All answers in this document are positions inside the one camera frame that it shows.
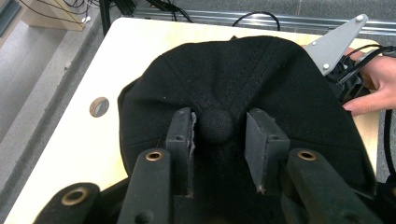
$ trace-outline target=finger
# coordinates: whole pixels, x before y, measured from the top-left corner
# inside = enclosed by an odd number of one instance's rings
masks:
[[[344,53],[344,55],[347,55],[348,53],[352,52],[354,49],[347,49],[346,52]],[[363,52],[358,51],[353,53],[352,55],[350,55],[350,59],[352,59],[353,61],[357,61],[359,59],[359,57],[363,56]]]
[[[343,105],[345,110],[351,111],[352,116],[368,112],[396,108],[396,97],[388,90],[376,91],[372,94],[353,99]]]
[[[367,73],[361,72],[361,78],[363,79],[365,88],[367,88],[369,90],[372,90],[372,91],[376,91],[377,90],[377,86],[374,84],[374,82],[371,79],[371,77],[369,75],[367,75]]]

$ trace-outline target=metal bolt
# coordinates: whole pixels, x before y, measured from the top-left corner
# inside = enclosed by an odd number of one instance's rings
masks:
[[[146,155],[148,161],[158,161],[163,158],[163,154],[159,151],[152,151]]]
[[[317,159],[317,155],[315,155],[315,153],[308,150],[298,151],[297,156],[305,161],[315,161]]]
[[[356,17],[356,21],[362,21],[364,19],[363,15],[359,15]]]
[[[71,206],[84,202],[88,198],[89,190],[85,187],[78,187],[67,192],[62,197],[62,204],[66,206]]]

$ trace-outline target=black cap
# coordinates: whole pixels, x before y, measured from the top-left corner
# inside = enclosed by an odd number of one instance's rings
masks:
[[[129,175],[139,153],[158,145],[183,107],[197,116],[194,199],[176,200],[175,222],[284,222],[280,199],[256,193],[244,159],[246,114],[255,107],[274,118],[291,148],[316,150],[351,187],[374,190],[352,117],[293,42],[257,36],[184,44],[155,59],[119,98]]]

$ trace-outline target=metal rail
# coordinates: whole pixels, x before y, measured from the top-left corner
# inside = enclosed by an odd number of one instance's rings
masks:
[[[214,23],[214,24],[233,24],[238,18],[247,14],[239,11],[199,11],[186,10],[190,18],[195,22]],[[133,17],[170,21],[172,15],[169,12],[160,11],[157,8],[137,7],[134,10]],[[281,28],[305,29],[329,31],[349,21],[349,19],[325,19],[302,16],[290,16],[276,14],[279,19]],[[181,14],[177,14],[178,21],[186,21]],[[262,14],[252,15],[239,22],[245,25],[276,27],[275,21]],[[367,35],[396,35],[396,21],[369,20],[361,29],[361,34]]]
[[[6,0],[0,6],[0,37],[6,32],[8,26],[17,17],[22,7],[14,0]]]

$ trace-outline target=human hand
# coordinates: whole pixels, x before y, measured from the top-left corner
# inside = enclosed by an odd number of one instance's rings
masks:
[[[356,52],[350,57],[356,61],[364,53]],[[377,56],[361,69],[365,87],[375,92],[358,97],[343,105],[352,116],[358,116],[371,111],[396,108],[396,58]]]

